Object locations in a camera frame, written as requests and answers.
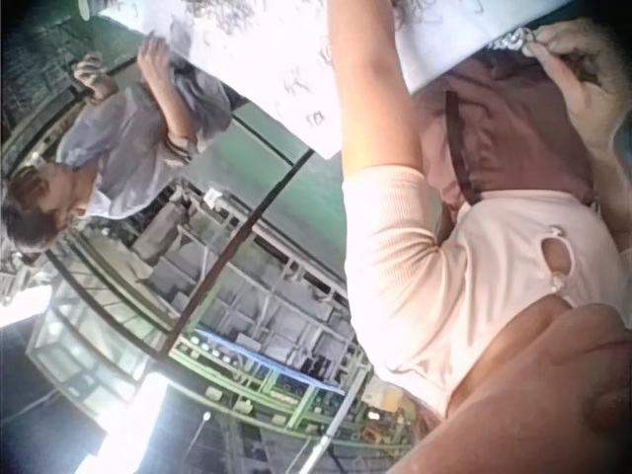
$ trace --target pink top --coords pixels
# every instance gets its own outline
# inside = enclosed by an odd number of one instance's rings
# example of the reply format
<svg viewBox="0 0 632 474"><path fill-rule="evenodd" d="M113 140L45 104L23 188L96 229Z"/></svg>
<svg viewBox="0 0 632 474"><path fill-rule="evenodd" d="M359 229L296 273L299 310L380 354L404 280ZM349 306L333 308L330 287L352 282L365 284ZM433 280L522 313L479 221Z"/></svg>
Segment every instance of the pink top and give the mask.
<svg viewBox="0 0 632 474"><path fill-rule="evenodd" d="M343 185L352 323L376 374L444 417L453 390L522 310L556 293L573 306L605 303L632 327L626 271L600 217L564 193L483 194L436 244L431 187L400 166L360 171ZM541 251L567 245L568 276Z"/></svg>

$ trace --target pink sleeve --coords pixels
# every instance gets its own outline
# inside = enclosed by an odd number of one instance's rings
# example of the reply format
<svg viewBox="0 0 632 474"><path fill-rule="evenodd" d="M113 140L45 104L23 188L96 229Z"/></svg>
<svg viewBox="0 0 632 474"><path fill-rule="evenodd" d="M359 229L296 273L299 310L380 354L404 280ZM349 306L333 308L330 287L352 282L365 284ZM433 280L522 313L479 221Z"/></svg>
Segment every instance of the pink sleeve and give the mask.
<svg viewBox="0 0 632 474"><path fill-rule="evenodd" d="M429 356L448 330L464 259L436 244L431 188L412 169L363 170L343 185L352 323L384 380Z"/></svg>

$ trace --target woman's hair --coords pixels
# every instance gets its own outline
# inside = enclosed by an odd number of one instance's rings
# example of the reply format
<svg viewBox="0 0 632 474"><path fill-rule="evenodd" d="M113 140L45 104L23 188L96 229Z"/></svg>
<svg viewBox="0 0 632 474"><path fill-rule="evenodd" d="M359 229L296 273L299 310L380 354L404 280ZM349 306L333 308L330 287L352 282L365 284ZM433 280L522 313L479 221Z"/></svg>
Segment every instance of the woman's hair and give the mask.
<svg viewBox="0 0 632 474"><path fill-rule="evenodd" d="M7 236L20 252L47 250L59 234L54 211L42 212L38 200L48 193L48 183L33 166L22 168L9 182L1 218Z"/></svg>

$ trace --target brown strap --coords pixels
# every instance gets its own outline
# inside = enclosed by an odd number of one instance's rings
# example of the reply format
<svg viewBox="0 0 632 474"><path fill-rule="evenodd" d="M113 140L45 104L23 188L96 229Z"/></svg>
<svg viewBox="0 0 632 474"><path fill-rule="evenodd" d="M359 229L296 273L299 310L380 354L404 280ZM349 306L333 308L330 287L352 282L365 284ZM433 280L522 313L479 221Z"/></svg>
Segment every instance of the brown strap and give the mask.
<svg viewBox="0 0 632 474"><path fill-rule="evenodd" d="M458 186L470 205L481 200L480 193L472 185L465 160L463 143L463 120L458 109L458 94L454 91L445 93L445 120L447 125L447 145L452 157L452 166Z"/></svg>

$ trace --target paper sheet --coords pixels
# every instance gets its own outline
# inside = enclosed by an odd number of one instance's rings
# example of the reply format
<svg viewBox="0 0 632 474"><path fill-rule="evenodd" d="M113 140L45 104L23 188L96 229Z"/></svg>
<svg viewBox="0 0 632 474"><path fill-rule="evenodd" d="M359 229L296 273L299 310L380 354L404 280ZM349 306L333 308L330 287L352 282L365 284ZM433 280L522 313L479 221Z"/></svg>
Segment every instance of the paper sheet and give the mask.
<svg viewBox="0 0 632 474"><path fill-rule="evenodd" d="M102 12L170 39L324 158L340 151L326 0L118 0ZM415 92L485 44L569 0L404 0L398 48Z"/></svg>

